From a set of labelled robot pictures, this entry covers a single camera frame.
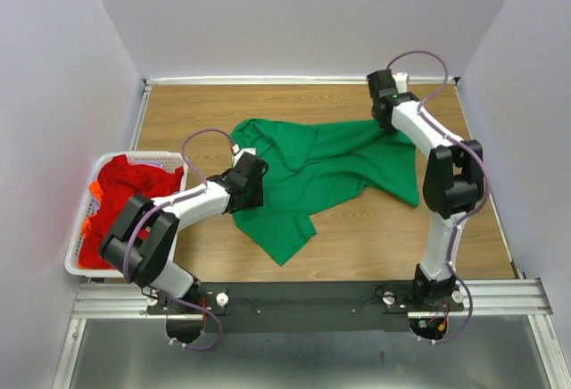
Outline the green t-shirt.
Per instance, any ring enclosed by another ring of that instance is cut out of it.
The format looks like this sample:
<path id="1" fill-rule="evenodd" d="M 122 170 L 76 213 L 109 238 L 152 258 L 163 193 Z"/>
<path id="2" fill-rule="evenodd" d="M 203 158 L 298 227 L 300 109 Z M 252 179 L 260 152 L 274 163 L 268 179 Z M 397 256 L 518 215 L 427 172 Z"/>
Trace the green t-shirt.
<path id="1" fill-rule="evenodd" d="M 238 211 L 236 226 L 284 265 L 317 233 L 310 217 L 359 196 L 367 187 L 416 207 L 416 147 L 374 120 L 296 124 L 249 119 L 231 133 L 268 165 L 263 205 Z"/>

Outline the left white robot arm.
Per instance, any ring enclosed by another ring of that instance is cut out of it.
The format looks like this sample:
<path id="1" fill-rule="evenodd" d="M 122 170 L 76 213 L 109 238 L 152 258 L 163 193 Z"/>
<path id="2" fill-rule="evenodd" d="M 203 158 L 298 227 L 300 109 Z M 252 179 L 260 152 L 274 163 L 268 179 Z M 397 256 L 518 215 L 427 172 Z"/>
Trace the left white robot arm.
<path id="1" fill-rule="evenodd" d="M 199 301 L 199 279 L 170 257 L 178 232 L 203 219 L 263 205 L 263 177 L 269 165 L 251 149 L 232 167 L 192 189 L 166 197 L 130 197 L 100 244 L 99 255 L 125 280 L 167 295 L 179 313 Z"/>

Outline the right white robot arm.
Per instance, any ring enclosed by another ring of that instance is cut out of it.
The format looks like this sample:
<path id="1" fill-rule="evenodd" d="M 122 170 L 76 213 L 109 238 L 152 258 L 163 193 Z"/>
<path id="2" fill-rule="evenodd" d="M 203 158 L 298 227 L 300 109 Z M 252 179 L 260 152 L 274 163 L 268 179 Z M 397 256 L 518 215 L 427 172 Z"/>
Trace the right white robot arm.
<path id="1" fill-rule="evenodd" d="M 487 197 L 483 147 L 437 121 L 408 91 L 408 76 L 389 69 L 367 75 L 371 114 L 386 133 L 402 133 L 426 157 L 422 194 L 432 212 L 426 252 L 411 282 L 410 299 L 431 310 L 455 291 L 455 260 L 462 231 Z"/>

